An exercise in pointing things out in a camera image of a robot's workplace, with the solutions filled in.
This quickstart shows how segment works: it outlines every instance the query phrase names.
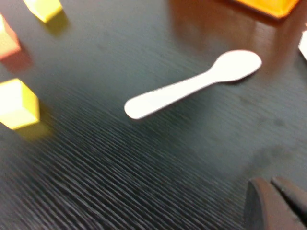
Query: white plastic spoon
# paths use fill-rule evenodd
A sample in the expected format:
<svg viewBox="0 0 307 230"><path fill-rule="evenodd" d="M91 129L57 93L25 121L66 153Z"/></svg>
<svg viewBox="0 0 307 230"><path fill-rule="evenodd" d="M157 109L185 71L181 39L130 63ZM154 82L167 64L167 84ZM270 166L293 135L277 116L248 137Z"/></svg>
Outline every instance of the white plastic spoon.
<svg viewBox="0 0 307 230"><path fill-rule="evenodd" d="M217 82L236 81L255 72L260 57L247 50L232 50L220 55L212 67L195 77L129 99L125 112L132 119L141 119L206 86Z"/></svg>

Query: red block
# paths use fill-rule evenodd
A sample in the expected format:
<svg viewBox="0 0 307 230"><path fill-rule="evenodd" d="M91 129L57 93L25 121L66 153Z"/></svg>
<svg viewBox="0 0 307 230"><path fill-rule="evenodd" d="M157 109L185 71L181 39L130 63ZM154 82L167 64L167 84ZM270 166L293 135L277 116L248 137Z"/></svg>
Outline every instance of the red block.
<svg viewBox="0 0 307 230"><path fill-rule="evenodd" d="M20 51L18 37L0 14L0 60Z"/></svg>

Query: spoon handle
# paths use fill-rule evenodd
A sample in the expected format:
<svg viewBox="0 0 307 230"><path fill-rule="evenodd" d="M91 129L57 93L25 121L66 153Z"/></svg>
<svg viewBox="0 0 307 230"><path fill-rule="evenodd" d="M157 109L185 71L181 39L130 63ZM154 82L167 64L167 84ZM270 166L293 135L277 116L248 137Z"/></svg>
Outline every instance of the spoon handle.
<svg viewBox="0 0 307 230"><path fill-rule="evenodd" d="M207 71L195 77L146 92L129 99L125 104L126 114L133 119L140 119L152 114L206 86L216 83L214 74Z"/></svg>

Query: yellow block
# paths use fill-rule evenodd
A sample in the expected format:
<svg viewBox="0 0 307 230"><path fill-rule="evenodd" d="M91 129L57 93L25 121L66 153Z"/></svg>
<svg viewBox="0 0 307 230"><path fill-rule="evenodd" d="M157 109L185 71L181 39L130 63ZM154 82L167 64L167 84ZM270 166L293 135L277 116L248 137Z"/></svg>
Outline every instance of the yellow block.
<svg viewBox="0 0 307 230"><path fill-rule="evenodd" d="M10 129L39 122L37 96L19 79L0 84L0 121Z"/></svg>
<svg viewBox="0 0 307 230"><path fill-rule="evenodd" d="M24 0L24 2L29 10L44 23L63 9L59 0Z"/></svg>

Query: black object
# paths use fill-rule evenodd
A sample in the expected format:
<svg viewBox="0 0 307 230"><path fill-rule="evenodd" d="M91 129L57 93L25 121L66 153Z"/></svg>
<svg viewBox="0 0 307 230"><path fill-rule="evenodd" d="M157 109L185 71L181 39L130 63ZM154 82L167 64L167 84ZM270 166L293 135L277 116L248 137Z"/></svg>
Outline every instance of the black object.
<svg viewBox="0 0 307 230"><path fill-rule="evenodd" d="M248 183L244 219L247 230L306 230L307 192L282 178Z"/></svg>

